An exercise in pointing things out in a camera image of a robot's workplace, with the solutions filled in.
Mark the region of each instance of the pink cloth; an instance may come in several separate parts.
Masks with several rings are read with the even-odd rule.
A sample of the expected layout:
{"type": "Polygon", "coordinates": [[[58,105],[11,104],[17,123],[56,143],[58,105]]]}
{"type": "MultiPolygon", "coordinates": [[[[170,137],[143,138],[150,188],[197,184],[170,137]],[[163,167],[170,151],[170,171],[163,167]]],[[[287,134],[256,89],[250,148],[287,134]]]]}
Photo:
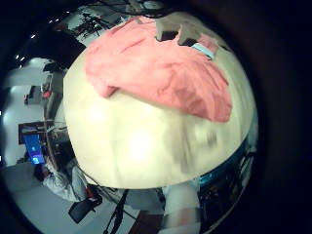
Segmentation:
{"type": "MultiPolygon", "coordinates": [[[[232,105],[220,69],[201,52],[179,46],[178,37],[158,42],[155,21],[140,20],[108,30],[87,49],[87,79],[98,94],[108,98],[122,89],[211,121],[228,121],[232,105]]],[[[200,43],[213,53],[217,49],[208,36],[200,43]]]]}

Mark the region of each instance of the black cable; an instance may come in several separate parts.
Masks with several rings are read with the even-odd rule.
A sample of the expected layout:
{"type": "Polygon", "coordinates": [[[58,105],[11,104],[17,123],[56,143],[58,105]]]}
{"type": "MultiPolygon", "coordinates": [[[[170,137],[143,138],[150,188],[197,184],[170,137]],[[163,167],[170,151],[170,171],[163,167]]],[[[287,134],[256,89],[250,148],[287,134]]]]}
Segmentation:
{"type": "MultiPolygon", "coordinates": [[[[110,194],[109,194],[107,191],[103,190],[103,189],[101,188],[101,185],[100,185],[93,177],[91,177],[91,176],[88,175],[85,171],[83,171],[83,170],[80,168],[79,165],[77,165],[77,167],[80,169],[80,171],[81,171],[85,176],[87,176],[87,177],[88,177],[90,180],[92,180],[97,186],[99,186],[99,189],[100,189],[101,192],[104,192],[104,193],[110,198],[110,200],[111,200],[113,203],[115,203],[116,205],[118,205],[118,203],[114,200],[114,198],[112,198],[112,197],[110,196],[110,194]]],[[[132,214],[126,212],[124,209],[123,209],[122,211],[123,211],[127,216],[129,216],[129,217],[131,217],[132,219],[134,219],[135,221],[137,221],[137,218],[134,217],[132,214]]],[[[157,230],[157,231],[159,230],[158,228],[155,228],[155,227],[153,227],[153,226],[150,226],[149,224],[145,223],[144,221],[139,220],[138,222],[141,223],[141,224],[143,224],[143,225],[145,225],[146,227],[149,227],[150,229],[157,230]]]]}

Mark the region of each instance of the wall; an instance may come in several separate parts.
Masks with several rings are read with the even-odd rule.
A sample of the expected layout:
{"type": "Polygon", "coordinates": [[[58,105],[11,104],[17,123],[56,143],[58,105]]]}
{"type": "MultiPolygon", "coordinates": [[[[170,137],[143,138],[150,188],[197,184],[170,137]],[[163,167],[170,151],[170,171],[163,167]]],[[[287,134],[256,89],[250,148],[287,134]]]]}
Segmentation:
{"type": "Polygon", "coordinates": [[[1,155],[6,166],[12,166],[25,152],[25,146],[19,145],[18,124],[43,120],[43,107],[40,105],[24,105],[23,96],[30,86],[15,86],[9,91],[2,109],[0,133],[1,155]]]}

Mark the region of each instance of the table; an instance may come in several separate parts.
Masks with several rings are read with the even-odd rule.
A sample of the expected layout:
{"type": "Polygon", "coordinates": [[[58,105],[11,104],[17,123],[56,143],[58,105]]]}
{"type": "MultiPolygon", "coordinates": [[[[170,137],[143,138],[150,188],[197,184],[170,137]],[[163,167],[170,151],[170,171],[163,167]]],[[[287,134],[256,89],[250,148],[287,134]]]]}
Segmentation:
{"type": "Polygon", "coordinates": [[[153,188],[187,181],[229,158],[249,131],[253,93],[240,63],[222,48],[214,62],[229,82],[233,109],[227,123],[153,105],[120,90],[100,97],[87,82],[84,58],[85,52],[64,77],[64,115],[80,167],[100,185],[153,188]]]}

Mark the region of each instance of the monitor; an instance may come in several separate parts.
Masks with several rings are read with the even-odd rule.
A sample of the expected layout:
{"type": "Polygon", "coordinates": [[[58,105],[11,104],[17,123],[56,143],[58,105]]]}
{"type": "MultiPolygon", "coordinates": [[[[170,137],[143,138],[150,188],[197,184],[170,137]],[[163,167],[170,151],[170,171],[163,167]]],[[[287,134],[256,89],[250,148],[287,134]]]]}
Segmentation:
{"type": "Polygon", "coordinates": [[[30,161],[33,164],[43,164],[45,163],[44,156],[42,154],[39,135],[24,135],[23,140],[26,149],[29,154],[30,161]]]}

